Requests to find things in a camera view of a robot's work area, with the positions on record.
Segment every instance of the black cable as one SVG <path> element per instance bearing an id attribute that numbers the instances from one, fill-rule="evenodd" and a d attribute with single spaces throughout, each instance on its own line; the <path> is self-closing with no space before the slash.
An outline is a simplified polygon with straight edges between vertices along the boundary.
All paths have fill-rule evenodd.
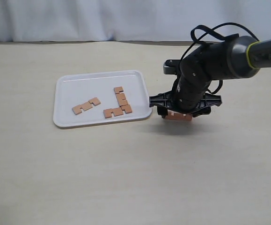
<path id="1" fill-rule="evenodd" d="M 216 27 L 213 27 L 211 30 L 214 31 L 220 27 L 224 27 L 224 26 L 228 26 L 228 25 L 233 25 L 233 26 L 237 26 L 237 27 L 240 27 L 242 28 L 243 30 L 245 30 L 246 32 L 248 32 L 254 39 L 256 39 L 257 41 L 259 41 L 259 39 L 256 37 L 255 34 L 253 34 L 252 31 L 250 31 L 248 28 L 246 28 L 245 26 L 239 24 L 239 23 L 235 23 L 235 22 L 226 22 L 226 23 L 222 23 L 220 25 L 217 25 Z M 178 64 L 178 68 L 179 70 L 181 71 L 180 69 L 180 63 L 181 61 L 184 59 L 185 55 L 189 52 L 189 50 L 196 44 L 198 43 L 203 37 L 205 37 L 207 34 L 209 34 L 209 32 L 205 32 L 203 35 L 201 35 L 199 38 L 195 39 L 194 42 L 190 45 L 190 47 L 184 52 L 184 54 L 181 56 L 181 59 L 179 61 L 179 64 Z M 207 89 L 207 91 L 211 94 L 216 94 L 217 92 L 219 92 L 219 90 L 222 88 L 223 86 L 223 81 L 220 80 L 219 81 L 219 85 L 217 87 L 217 89 L 213 92 L 211 92 L 209 89 Z"/>

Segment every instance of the white tray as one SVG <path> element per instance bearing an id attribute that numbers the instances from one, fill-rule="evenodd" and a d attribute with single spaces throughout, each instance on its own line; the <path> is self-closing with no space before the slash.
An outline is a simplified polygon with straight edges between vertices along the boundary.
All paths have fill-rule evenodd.
<path id="1" fill-rule="evenodd" d="M 118 108 L 114 87 L 122 86 L 132 113 L 109 119 L 104 109 Z M 97 97 L 101 104 L 75 115 L 72 108 Z M 53 121 L 61 128 L 140 120 L 150 116 L 149 95 L 143 75 L 136 70 L 68 75 L 56 84 Z"/>

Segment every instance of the white curtain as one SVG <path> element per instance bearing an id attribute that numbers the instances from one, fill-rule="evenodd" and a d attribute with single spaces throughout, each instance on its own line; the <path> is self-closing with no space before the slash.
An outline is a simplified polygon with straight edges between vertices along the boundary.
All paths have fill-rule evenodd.
<path id="1" fill-rule="evenodd" d="M 190 41 L 225 22 L 270 39 L 271 0 L 0 0 L 0 41 Z"/>

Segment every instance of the robotic arm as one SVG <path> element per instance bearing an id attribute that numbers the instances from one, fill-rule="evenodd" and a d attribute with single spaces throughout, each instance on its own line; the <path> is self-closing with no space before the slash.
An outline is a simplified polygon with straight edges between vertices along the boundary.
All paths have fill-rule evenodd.
<path id="1" fill-rule="evenodd" d="M 233 34 L 224 37 L 214 31 L 224 25 L 242 27 L 251 36 Z M 193 117 L 210 114 L 212 106 L 222 104 L 221 96 L 214 94 L 222 87 L 223 80 L 250 78 L 260 68 L 271 68 L 271 40 L 260 42 L 247 28 L 236 23 L 225 23 L 216 28 L 197 26 L 191 31 L 191 37 L 200 47 L 185 58 L 188 51 L 180 60 L 167 60 L 163 64 L 164 74 L 177 76 L 171 91 L 150 97 L 150 107 L 156 106 L 163 118 L 168 110 Z M 210 34 L 222 42 L 201 41 L 203 36 L 197 39 L 195 30 L 204 30 L 203 36 Z M 220 81 L 214 92 L 208 89 L 211 81 Z"/>

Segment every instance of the beige table surface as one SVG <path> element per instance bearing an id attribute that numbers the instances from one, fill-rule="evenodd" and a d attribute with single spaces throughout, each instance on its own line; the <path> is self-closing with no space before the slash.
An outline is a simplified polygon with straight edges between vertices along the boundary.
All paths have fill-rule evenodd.
<path id="1" fill-rule="evenodd" d="M 188 122 L 59 129 L 63 75 L 136 69 L 171 89 L 185 47 L 0 44 L 0 225 L 271 225 L 271 69 L 226 81 L 223 105 Z"/>

